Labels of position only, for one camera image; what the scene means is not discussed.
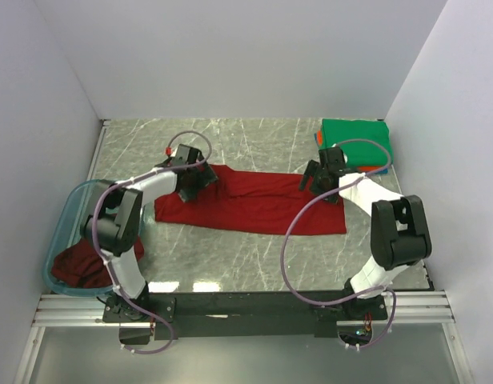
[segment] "blue plastic bin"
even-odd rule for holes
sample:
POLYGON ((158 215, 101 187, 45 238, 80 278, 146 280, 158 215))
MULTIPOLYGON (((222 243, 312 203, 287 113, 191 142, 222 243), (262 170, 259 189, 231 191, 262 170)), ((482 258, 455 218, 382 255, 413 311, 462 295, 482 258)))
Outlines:
POLYGON ((59 281, 51 274, 54 258, 67 248, 73 246, 81 239, 79 235, 79 224, 83 220, 86 204, 98 180, 84 182, 70 192, 63 207, 62 215, 58 220, 53 238, 47 251, 47 258, 42 269, 44 283, 57 294, 67 294, 78 297, 95 297, 111 291, 111 286, 102 288, 72 288, 66 283, 59 281))

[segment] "white backdrop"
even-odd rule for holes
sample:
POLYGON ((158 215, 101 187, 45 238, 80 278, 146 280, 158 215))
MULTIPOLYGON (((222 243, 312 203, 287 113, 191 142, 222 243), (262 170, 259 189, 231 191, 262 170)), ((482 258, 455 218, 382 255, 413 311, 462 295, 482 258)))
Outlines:
POLYGON ((384 118, 446 0, 35 0, 100 118, 384 118))
POLYGON ((387 123, 403 191, 425 204, 431 277, 492 384, 493 0, 449 0, 387 123))
POLYGON ((31 0, 0 0, 0 384, 12 382, 70 191, 99 121, 31 0))

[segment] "marble tabletop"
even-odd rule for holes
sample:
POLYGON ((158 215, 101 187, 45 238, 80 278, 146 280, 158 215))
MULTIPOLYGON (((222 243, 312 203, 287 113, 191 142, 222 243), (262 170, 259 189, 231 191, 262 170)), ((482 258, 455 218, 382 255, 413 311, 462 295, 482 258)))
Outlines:
MULTIPOLYGON (((94 178, 124 179, 160 163, 166 144, 181 130, 204 133, 213 144, 211 164, 235 170, 301 174, 317 159, 313 133, 317 118, 218 118, 111 120, 98 152, 94 178)), ((196 135, 176 141, 206 150, 196 135)), ((373 179, 399 191, 393 170, 373 179)), ((146 253, 140 269, 153 291, 285 290, 279 255, 283 236, 211 230, 154 221, 146 207, 142 242, 146 253)), ((292 236, 287 271, 298 290, 342 289, 370 257, 370 218, 345 202, 347 234, 292 236)), ((396 289, 429 289, 423 263, 394 281, 396 289)))

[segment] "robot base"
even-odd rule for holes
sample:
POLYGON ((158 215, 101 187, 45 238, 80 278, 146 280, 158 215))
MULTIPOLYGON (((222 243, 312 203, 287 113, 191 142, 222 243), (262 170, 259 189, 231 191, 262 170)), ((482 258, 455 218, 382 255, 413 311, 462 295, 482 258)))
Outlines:
MULTIPOLYGON (((343 298, 345 290, 307 291, 310 299, 330 301, 343 298)), ((123 344, 146 345, 151 329, 127 328, 134 322, 123 310, 113 311, 110 298, 102 320, 120 322, 125 328, 123 344)), ((291 292, 213 292, 150 294, 147 309, 163 316, 178 338, 313 334, 317 338, 337 338, 337 321, 363 320, 371 312, 373 320, 387 320, 382 296, 358 299, 339 306, 316 307, 301 302, 291 292)), ((149 319, 137 320, 148 322, 149 319)), ((154 339, 167 340, 168 329, 156 324, 154 339)))

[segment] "stack of folded cloth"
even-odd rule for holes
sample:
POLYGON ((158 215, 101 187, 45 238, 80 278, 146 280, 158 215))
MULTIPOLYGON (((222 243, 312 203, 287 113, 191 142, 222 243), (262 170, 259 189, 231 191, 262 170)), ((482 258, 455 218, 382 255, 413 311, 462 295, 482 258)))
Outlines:
MULTIPOLYGON (((385 122, 369 120, 323 119, 321 130, 315 135, 319 149, 330 148, 337 142, 351 138, 367 138, 383 146, 393 158, 389 129, 385 122)), ((347 165, 361 172, 375 170, 387 163, 387 156, 369 142, 348 142, 341 145, 347 165)))

